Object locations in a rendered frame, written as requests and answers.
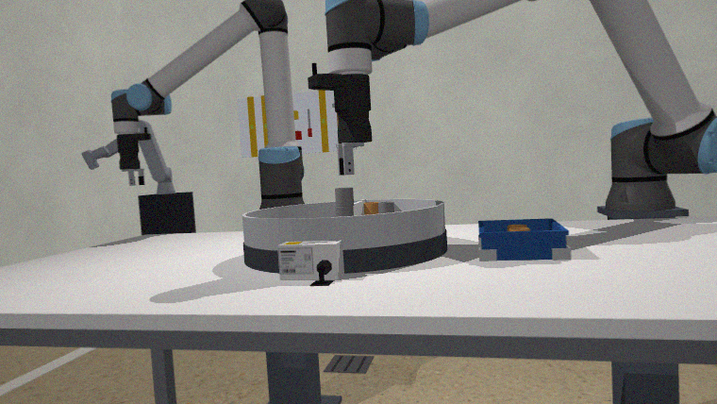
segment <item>white box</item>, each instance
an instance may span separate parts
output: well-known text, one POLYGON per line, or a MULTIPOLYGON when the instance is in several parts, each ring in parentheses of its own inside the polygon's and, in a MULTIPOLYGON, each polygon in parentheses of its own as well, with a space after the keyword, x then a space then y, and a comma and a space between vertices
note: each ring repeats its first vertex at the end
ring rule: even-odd
POLYGON ((278 246, 279 279, 319 280, 319 262, 328 261, 331 270, 324 280, 343 277, 343 252, 337 242, 286 242, 278 246))

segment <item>floor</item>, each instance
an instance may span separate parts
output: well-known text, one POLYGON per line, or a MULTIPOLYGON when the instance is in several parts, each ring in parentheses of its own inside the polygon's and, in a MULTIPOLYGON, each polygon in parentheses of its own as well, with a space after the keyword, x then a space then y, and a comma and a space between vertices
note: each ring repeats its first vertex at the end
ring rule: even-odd
MULTIPOLYGON (((76 350, 0 346, 0 404, 154 402, 147 349, 94 349, 2 394, 12 380, 76 350)), ((319 355, 322 393, 342 396, 342 404, 596 404, 611 398, 608 362, 375 356, 366 374, 326 373, 333 356, 319 355)), ((680 365, 679 372, 682 404, 717 404, 717 365, 680 365)), ((262 352, 175 351, 175 377, 179 404, 268 403, 262 352)))

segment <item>blue bin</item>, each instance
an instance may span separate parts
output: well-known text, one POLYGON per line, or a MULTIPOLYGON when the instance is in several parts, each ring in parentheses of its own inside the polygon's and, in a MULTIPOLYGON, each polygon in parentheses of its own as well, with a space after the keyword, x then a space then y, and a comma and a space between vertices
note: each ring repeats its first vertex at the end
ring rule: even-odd
POLYGON ((552 260, 553 248, 566 248, 568 229, 554 219, 479 221, 480 248, 496 250, 499 261, 552 260), (528 231, 508 231, 525 225, 528 231))

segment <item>round container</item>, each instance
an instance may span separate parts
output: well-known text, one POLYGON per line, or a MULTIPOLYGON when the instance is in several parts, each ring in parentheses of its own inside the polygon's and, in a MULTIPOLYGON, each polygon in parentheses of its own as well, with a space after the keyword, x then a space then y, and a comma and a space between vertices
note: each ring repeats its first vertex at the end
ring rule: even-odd
POLYGON ((242 216, 244 262, 279 272, 277 248, 286 242, 341 241, 343 272, 380 271, 434 260, 448 249, 444 204, 437 200, 391 199, 393 211, 337 216, 336 203, 289 205, 242 216))

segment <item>floor drain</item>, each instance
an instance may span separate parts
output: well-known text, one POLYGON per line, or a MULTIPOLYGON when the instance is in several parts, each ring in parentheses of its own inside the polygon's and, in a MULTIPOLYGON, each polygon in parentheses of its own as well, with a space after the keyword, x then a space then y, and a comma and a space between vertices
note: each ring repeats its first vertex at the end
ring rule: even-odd
POLYGON ((336 373, 366 373, 373 356, 336 355, 328 363, 325 372, 336 373))

